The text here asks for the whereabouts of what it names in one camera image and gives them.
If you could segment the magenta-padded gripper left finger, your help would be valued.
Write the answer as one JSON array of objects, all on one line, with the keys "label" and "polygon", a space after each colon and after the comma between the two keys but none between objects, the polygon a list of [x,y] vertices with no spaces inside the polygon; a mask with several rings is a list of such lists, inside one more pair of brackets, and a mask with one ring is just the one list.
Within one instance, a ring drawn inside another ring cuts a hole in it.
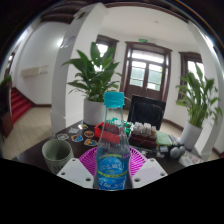
[{"label": "magenta-padded gripper left finger", "polygon": [[59,171],[58,176],[78,186],[92,189],[96,173],[96,147],[91,148],[79,158],[70,159]]}]

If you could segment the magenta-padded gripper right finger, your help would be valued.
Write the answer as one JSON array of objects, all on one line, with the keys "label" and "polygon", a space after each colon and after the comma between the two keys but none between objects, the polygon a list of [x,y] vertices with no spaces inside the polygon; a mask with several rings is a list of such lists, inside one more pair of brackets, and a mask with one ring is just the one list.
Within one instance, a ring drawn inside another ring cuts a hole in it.
[{"label": "magenta-padded gripper right finger", "polygon": [[147,159],[138,150],[131,148],[129,160],[129,176],[133,188],[141,188],[167,176],[166,171],[156,159]]}]

